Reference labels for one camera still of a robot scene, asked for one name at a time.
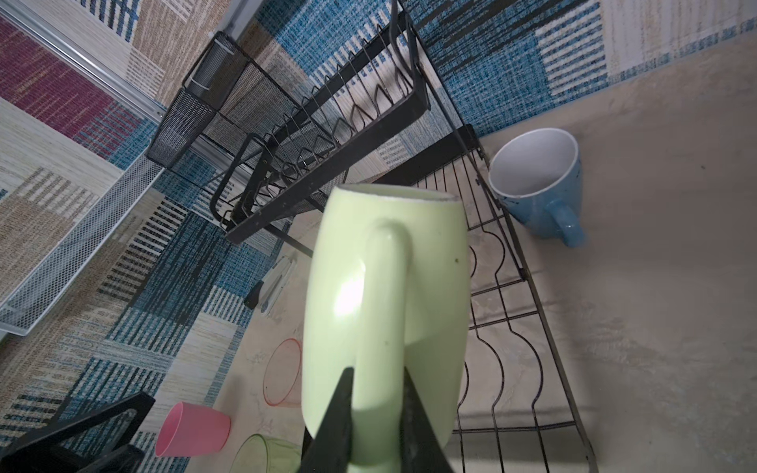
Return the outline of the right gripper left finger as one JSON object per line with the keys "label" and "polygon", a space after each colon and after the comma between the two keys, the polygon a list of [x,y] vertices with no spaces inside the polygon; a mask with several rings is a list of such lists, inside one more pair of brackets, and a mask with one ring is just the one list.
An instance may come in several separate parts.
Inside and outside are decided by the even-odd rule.
{"label": "right gripper left finger", "polygon": [[304,446],[299,472],[346,472],[351,458],[354,369],[346,368],[314,439]]}

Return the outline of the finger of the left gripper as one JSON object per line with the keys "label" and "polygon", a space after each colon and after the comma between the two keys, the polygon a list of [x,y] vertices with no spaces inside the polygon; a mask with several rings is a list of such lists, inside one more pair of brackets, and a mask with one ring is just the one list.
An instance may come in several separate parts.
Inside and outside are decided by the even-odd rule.
{"label": "finger of the left gripper", "polygon": [[94,411],[60,422],[53,422],[41,429],[30,431],[20,439],[16,439],[9,447],[5,447],[1,451],[1,457],[19,453],[27,447],[53,447],[65,439],[85,433],[100,424],[108,423],[127,411],[133,411],[134,417],[128,425],[121,428],[120,435],[112,444],[114,449],[118,449],[131,441],[154,404],[155,398],[145,391],[132,394]]}
{"label": "finger of the left gripper", "polygon": [[134,445],[124,445],[95,459],[74,466],[76,473],[132,473],[136,472],[145,457],[144,451]]}

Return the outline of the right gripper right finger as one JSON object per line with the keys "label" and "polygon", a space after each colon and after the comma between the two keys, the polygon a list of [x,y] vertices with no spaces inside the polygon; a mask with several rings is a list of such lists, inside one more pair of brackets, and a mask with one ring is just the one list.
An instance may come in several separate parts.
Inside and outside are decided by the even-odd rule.
{"label": "right gripper right finger", "polygon": [[453,473],[407,369],[400,417],[400,465],[402,473]]}

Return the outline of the clear green plastic cup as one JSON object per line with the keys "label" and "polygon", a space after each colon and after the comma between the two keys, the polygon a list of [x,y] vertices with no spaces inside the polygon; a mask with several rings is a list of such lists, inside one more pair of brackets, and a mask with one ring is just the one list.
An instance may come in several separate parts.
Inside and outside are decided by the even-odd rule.
{"label": "clear green plastic cup", "polygon": [[301,464],[301,447],[265,435],[249,437],[238,450],[231,473],[291,473]]}

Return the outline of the clear pink plastic cup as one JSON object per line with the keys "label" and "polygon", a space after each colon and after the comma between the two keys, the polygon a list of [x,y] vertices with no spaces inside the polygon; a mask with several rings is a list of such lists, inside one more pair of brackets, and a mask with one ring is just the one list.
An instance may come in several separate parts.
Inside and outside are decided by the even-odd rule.
{"label": "clear pink plastic cup", "polygon": [[288,338],[272,353],[263,377],[262,393],[270,407],[299,408],[302,400],[302,345]]}

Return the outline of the light green ceramic mug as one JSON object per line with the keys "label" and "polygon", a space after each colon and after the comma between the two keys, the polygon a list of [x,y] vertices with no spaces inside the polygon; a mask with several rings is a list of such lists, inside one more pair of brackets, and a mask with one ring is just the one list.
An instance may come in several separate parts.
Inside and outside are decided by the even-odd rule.
{"label": "light green ceramic mug", "polygon": [[404,369],[444,453],[468,336],[467,234],[464,206],[449,193],[381,184],[331,192],[309,275],[302,412],[314,439],[341,374],[354,369],[346,472],[401,472]]}

